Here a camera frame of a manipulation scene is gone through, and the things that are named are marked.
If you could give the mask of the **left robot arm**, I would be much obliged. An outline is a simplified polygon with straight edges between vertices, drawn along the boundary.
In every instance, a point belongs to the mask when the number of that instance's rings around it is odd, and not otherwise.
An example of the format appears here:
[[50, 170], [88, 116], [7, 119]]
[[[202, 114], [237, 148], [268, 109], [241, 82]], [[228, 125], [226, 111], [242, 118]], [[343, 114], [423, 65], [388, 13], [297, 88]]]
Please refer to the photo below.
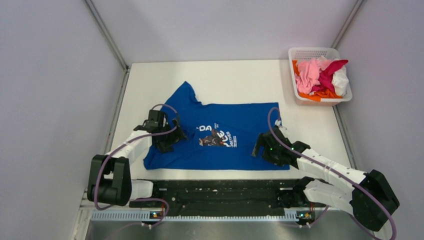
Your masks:
[[154, 207], [160, 202], [160, 193], [149, 180], [133, 180], [131, 166], [150, 148], [161, 154], [170, 153], [174, 145], [187, 139], [180, 127], [177, 113], [172, 120], [166, 112], [150, 109], [143, 124], [136, 126], [129, 137], [114, 150], [96, 154], [90, 163], [87, 185], [87, 199], [97, 210], [113, 206], [125, 206], [141, 199], [147, 206]]

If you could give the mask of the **blue printed t-shirt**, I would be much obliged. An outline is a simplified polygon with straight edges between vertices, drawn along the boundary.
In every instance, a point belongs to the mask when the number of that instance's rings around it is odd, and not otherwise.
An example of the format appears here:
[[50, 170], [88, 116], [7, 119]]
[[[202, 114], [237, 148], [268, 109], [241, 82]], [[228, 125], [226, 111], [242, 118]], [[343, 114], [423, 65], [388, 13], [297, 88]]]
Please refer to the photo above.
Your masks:
[[252, 151], [260, 133], [269, 130], [268, 113], [277, 102], [243, 104], [202, 104], [193, 87], [184, 82], [165, 102], [180, 116], [180, 127], [187, 139], [162, 153], [151, 146], [143, 165], [147, 170], [288, 170]]

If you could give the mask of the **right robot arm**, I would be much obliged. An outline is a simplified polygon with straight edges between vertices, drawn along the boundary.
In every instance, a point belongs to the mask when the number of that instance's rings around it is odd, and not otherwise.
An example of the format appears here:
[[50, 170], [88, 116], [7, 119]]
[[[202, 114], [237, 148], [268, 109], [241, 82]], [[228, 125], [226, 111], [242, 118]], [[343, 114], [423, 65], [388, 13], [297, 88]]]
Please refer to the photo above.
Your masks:
[[278, 126], [258, 135], [252, 156], [257, 157], [260, 150], [267, 162], [309, 174], [285, 191], [284, 207], [319, 203], [349, 214], [367, 230], [378, 232], [387, 222], [396, 230], [392, 215], [400, 202], [381, 172], [364, 172], [337, 163], [304, 142], [290, 142], [284, 128]]

